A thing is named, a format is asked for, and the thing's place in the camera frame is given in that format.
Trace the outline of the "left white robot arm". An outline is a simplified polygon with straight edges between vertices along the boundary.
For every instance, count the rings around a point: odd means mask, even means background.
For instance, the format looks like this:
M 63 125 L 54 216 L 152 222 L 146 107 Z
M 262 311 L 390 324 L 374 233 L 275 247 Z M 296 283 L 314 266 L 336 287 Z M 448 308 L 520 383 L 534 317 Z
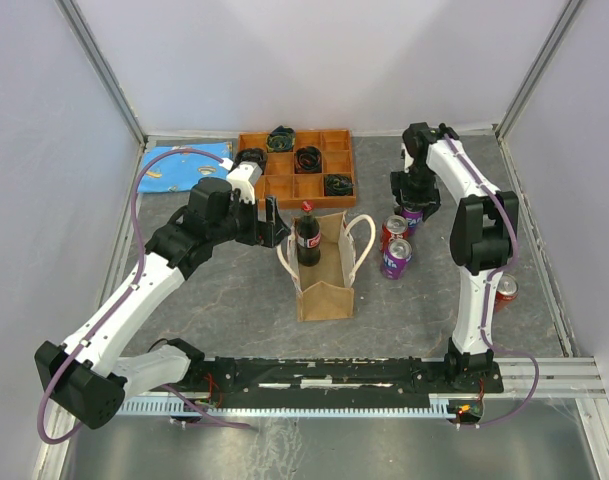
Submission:
M 258 216 L 247 181 L 202 179 L 147 243 L 139 244 L 135 269 L 94 316 L 61 344 L 44 342 L 35 362 L 45 401 L 79 424 L 104 426 L 124 401 L 165 384 L 193 390 L 205 378 L 204 353 L 179 338 L 134 358 L 121 353 L 153 311 L 177 290 L 216 246 L 229 241 L 277 247 L 290 233 L 275 197 Z

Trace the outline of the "burlap canvas watermelon bag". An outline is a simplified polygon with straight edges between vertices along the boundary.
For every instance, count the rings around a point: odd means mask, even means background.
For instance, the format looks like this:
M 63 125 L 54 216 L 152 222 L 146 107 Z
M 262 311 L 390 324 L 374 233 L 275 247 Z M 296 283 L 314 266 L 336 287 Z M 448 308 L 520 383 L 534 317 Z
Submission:
M 313 267 L 297 260 L 296 235 L 291 233 L 277 257 L 295 287 L 296 318 L 299 322 L 351 319 L 354 316 L 353 284 L 358 270 L 374 246 L 377 227 L 372 217 L 360 214 L 348 221 L 344 212 L 318 218 L 321 258 Z M 352 229 L 364 223 L 369 239 L 358 251 Z

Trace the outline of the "glass cola bottle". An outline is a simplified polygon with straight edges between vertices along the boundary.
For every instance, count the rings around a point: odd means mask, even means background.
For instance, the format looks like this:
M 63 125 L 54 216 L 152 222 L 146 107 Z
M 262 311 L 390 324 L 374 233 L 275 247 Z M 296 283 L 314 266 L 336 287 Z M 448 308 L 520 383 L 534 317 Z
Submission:
M 296 221 L 297 259 L 301 265 L 313 267 L 321 258 L 320 226 L 311 201 L 303 201 L 301 211 L 302 215 Z

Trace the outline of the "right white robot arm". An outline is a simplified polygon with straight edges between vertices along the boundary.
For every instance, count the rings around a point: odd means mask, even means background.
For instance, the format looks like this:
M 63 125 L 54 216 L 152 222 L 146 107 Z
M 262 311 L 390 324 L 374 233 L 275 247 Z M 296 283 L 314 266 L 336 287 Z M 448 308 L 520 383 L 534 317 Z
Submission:
M 494 303 L 503 271 L 517 259 L 519 201 L 482 174 L 444 123 L 410 124 L 401 157 L 404 167 L 390 174 L 390 184 L 403 216 L 426 221 L 436 213 L 439 183 L 457 206 L 449 245 L 460 272 L 458 317 L 442 370 L 447 386 L 465 391 L 493 368 Z

